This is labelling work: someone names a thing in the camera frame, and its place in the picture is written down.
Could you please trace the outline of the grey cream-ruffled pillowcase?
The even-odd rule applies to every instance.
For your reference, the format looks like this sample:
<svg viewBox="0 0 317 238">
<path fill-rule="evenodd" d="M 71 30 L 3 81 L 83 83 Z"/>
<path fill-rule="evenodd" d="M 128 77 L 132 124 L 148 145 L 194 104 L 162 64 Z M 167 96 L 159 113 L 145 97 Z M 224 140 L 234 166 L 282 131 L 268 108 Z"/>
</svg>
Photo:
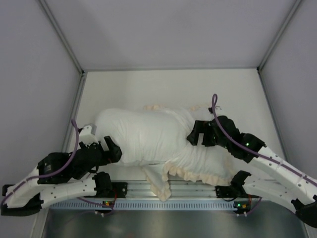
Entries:
<svg viewBox="0 0 317 238">
<path fill-rule="evenodd" d="M 207 107 L 159 108 L 135 113 L 142 147 L 142 170 L 161 201 L 171 197 L 169 175 L 216 186 L 233 177 L 228 153 L 219 146 L 193 146 L 187 136 L 196 120 L 211 120 Z"/>
</svg>

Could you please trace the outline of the white pillow insert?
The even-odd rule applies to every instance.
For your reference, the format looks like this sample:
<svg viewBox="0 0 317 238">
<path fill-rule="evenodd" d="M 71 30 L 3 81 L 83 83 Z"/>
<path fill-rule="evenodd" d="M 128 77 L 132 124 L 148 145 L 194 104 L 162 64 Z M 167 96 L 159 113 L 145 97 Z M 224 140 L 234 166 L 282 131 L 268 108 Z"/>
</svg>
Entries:
<svg viewBox="0 0 317 238">
<path fill-rule="evenodd" d="M 107 109 L 95 125 L 97 139 L 109 136 L 120 147 L 120 164 L 149 165 L 165 163 L 184 151 L 194 118 L 186 109 Z"/>
</svg>

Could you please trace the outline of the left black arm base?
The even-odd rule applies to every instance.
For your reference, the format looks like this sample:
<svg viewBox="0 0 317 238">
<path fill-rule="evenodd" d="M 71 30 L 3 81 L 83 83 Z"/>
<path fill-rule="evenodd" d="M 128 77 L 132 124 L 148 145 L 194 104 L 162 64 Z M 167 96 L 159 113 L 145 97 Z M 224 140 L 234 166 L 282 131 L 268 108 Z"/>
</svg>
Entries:
<svg viewBox="0 0 317 238">
<path fill-rule="evenodd" d="M 108 193 L 109 198 L 125 198 L 128 190 L 126 182 L 112 182 L 112 190 Z"/>
</svg>

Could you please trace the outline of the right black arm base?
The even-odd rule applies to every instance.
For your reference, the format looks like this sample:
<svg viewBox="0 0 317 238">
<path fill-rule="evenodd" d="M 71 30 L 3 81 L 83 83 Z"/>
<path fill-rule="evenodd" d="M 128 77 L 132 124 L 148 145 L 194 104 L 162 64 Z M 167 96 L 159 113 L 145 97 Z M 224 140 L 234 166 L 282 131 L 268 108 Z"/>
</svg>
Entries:
<svg viewBox="0 0 317 238">
<path fill-rule="evenodd" d="M 216 186 L 215 187 L 217 198 L 221 198 L 224 201 L 233 201 L 238 198 L 239 192 L 234 184 L 229 186 Z"/>
</svg>

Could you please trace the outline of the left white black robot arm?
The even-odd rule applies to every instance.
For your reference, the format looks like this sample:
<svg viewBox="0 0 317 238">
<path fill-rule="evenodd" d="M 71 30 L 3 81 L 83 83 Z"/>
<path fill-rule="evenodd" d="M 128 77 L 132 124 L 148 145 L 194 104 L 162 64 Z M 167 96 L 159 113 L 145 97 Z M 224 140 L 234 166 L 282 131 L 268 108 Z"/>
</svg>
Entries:
<svg viewBox="0 0 317 238">
<path fill-rule="evenodd" d="M 4 185 L 0 203 L 3 216 L 30 216 L 61 201 L 115 196 L 110 176 L 99 168 L 119 162 L 122 151 L 111 137 L 100 141 L 79 142 L 73 152 L 53 152 L 15 185 Z"/>
</svg>

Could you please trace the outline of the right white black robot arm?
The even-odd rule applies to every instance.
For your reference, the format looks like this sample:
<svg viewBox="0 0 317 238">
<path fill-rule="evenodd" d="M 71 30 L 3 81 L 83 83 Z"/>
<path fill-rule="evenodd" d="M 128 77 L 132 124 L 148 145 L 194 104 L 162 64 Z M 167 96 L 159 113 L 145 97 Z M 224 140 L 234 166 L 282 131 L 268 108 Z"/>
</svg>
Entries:
<svg viewBox="0 0 317 238">
<path fill-rule="evenodd" d="M 211 121 L 196 120 L 187 140 L 196 146 L 199 135 L 203 136 L 202 145 L 225 148 L 234 158 L 273 178 L 267 181 L 239 171 L 231 181 L 231 189 L 240 195 L 254 195 L 279 204 L 305 224 L 316 228 L 316 179 L 280 158 L 256 136 L 240 132 L 233 120 L 226 116 L 217 116 Z"/>
</svg>

